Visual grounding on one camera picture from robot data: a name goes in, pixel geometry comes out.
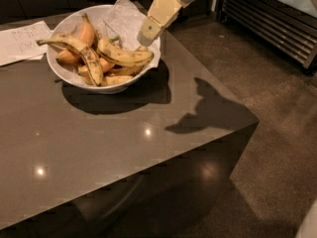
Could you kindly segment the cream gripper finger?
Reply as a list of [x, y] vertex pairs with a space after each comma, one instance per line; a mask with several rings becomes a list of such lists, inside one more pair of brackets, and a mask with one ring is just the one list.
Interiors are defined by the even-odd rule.
[[141, 27], [141, 33], [147, 40], [156, 40], [160, 36], [162, 31], [163, 26], [160, 23], [158, 23], [154, 18], [146, 17], [144, 19], [144, 22]]

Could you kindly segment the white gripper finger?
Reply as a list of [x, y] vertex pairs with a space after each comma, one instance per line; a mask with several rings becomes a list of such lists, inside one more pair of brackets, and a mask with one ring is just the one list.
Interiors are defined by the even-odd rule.
[[138, 32], [137, 40], [142, 46], [145, 47], [149, 47], [153, 43], [153, 40], [148, 39], [142, 32]]

